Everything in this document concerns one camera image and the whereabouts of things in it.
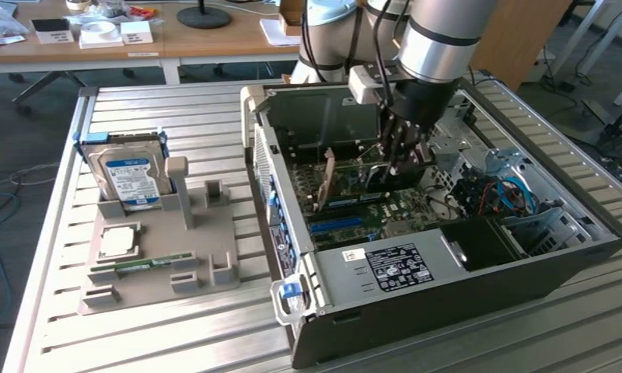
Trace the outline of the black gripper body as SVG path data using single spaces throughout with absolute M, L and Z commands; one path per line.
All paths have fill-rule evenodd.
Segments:
M 459 87 L 459 80 L 447 83 L 433 83 L 424 80 L 398 82 L 393 91 L 390 110 L 397 117 L 433 127 L 444 116 L 451 99 Z

